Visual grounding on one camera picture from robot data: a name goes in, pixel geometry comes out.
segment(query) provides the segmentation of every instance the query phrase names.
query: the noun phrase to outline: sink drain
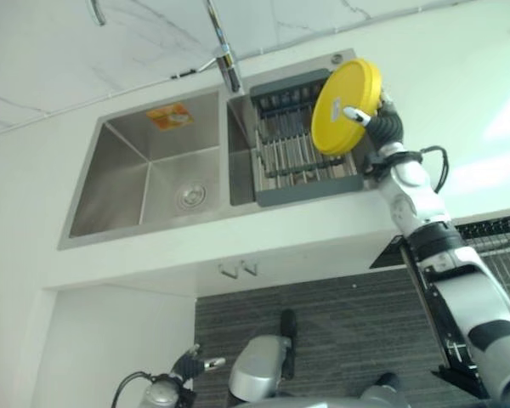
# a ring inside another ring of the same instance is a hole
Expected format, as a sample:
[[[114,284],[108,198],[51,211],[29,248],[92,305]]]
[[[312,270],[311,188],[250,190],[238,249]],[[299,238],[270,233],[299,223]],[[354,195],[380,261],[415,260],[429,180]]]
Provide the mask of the sink drain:
[[[187,184],[178,191],[176,197],[181,208],[192,210],[206,200],[206,189],[202,184]]]

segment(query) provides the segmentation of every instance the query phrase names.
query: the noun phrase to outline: floor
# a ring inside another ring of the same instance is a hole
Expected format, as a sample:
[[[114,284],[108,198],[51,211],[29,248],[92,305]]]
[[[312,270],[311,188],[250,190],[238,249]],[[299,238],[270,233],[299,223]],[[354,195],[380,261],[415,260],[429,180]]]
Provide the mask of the floor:
[[[487,259],[491,268],[508,264],[499,257]],[[250,338],[277,334],[285,308],[297,312],[299,337],[296,376],[284,391],[358,396],[393,371],[412,408],[489,406],[431,374],[441,361],[437,344],[410,276],[392,270],[198,299],[196,341],[227,366],[195,381],[197,407],[224,406],[235,358]]]

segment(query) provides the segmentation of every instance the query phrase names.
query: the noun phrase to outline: dish rack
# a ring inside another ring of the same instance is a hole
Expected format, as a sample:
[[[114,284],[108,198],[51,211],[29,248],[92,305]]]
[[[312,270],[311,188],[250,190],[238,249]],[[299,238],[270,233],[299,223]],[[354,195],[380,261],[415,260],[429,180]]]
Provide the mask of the dish rack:
[[[312,142],[312,112],[329,75],[317,70],[250,90],[255,195],[262,207],[363,189],[353,153],[324,156]]]

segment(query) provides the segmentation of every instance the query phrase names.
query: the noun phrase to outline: sticker label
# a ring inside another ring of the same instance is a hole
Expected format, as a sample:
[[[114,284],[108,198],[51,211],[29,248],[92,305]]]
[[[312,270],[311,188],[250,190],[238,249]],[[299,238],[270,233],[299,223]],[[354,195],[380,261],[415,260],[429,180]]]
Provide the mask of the sticker label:
[[[340,117],[340,97],[338,96],[332,101],[331,106],[331,122],[336,122]]]
[[[184,104],[179,102],[149,110],[145,115],[162,131],[181,128],[195,121]]]

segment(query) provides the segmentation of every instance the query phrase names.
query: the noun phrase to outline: orange sticker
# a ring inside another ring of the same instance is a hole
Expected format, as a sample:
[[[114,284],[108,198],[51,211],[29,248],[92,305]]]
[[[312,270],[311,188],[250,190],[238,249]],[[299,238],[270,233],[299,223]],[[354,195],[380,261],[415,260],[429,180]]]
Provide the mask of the orange sticker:
[[[181,103],[162,106],[145,112],[145,114],[161,130],[180,128],[195,121],[189,111],[185,109],[184,104]]]

